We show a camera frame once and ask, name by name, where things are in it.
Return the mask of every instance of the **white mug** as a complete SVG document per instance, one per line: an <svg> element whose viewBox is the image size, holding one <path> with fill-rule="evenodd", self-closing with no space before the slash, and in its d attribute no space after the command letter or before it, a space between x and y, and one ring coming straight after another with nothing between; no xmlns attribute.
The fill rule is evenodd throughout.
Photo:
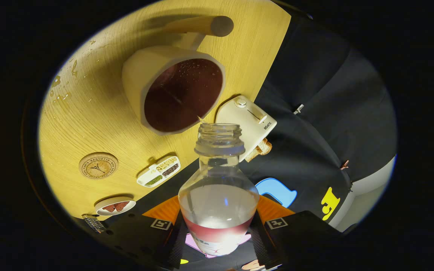
<svg viewBox="0 0 434 271"><path fill-rule="evenodd" d="M216 105L225 87L225 69L196 51L205 35L223 37L229 17L196 17L167 24L164 31L187 33L176 46L136 51L122 69L125 94L140 122L155 134L178 134L196 125Z"/></svg>

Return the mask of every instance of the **metal spring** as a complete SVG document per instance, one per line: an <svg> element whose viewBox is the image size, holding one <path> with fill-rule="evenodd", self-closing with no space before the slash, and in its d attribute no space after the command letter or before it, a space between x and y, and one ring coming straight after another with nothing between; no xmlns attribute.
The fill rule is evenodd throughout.
<svg viewBox="0 0 434 271"><path fill-rule="evenodd" d="M106 230L105 227L102 225L102 223L98 219L96 219L95 216L92 215L82 215L82 216L83 216L83 220L85 220L88 226L90 226L90 228L92 228L97 233L102 233Z"/></svg>

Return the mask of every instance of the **toaster knob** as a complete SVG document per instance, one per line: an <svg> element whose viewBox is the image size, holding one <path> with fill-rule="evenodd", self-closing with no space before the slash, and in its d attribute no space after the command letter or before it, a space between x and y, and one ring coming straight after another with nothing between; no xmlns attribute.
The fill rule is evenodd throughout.
<svg viewBox="0 0 434 271"><path fill-rule="evenodd" d="M246 104L247 104L247 102L244 99L237 99L235 101L235 106L237 106L238 108L245 108Z"/></svg>

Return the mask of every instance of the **mug handle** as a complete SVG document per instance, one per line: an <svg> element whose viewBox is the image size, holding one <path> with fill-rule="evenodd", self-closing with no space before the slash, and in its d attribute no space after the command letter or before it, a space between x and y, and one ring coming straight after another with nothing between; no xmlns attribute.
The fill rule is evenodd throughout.
<svg viewBox="0 0 434 271"><path fill-rule="evenodd" d="M227 16L203 16L177 20L167 23L163 31L169 33L187 33L180 46L196 51L206 35L225 37L234 29L234 22Z"/></svg>

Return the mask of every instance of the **brown liquid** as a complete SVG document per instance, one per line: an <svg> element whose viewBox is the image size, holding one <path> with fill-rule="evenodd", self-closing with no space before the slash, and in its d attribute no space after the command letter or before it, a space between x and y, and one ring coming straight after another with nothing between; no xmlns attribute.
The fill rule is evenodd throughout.
<svg viewBox="0 0 434 271"><path fill-rule="evenodd" d="M174 132L203 121L222 88L220 68L210 60L190 59L168 68L150 87L144 111L148 123Z"/></svg>

